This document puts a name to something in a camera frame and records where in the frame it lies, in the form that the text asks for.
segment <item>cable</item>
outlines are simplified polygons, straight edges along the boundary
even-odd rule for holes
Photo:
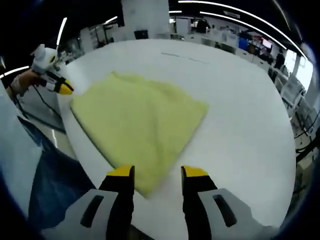
[[[313,127],[313,125],[315,124],[315,122],[317,121],[317,118],[318,118],[319,114],[320,114],[320,110],[318,111],[318,114],[316,115],[316,117],[315,117],[313,123],[310,125],[310,127],[309,127],[307,130],[305,130],[305,131],[303,131],[302,133],[300,133],[299,135],[295,136],[294,139],[302,136],[303,134],[306,134],[306,133]]]
[[[40,92],[38,91],[38,89],[37,89],[34,85],[32,85],[32,86],[33,86],[33,88],[36,90],[36,92],[38,93],[39,97],[41,98],[41,101],[42,101],[49,109],[51,109],[52,112],[54,112],[54,113],[62,120],[62,117],[60,116],[60,114],[57,113],[57,111],[54,110],[51,106],[49,106],[48,103],[45,102],[45,100],[44,100],[43,97],[41,96],[41,94],[40,94]]]
[[[19,102],[19,100],[18,100],[18,98],[17,98],[17,96],[16,96],[16,93],[15,93],[14,89],[12,88],[11,84],[9,84],[9,88],[10,88],[10,90],[11,90],[11,93],[12,93],[12,96],[13,96],[13,100],[18,104],[18,107],[19,107],[22,115],[23,115],[26,119],[29,119],[29,118],[27,117],[27,114],[26,114],[25,110],[22,108],[22,106],[21,106],[21,104],[20,104],[20,102]]]

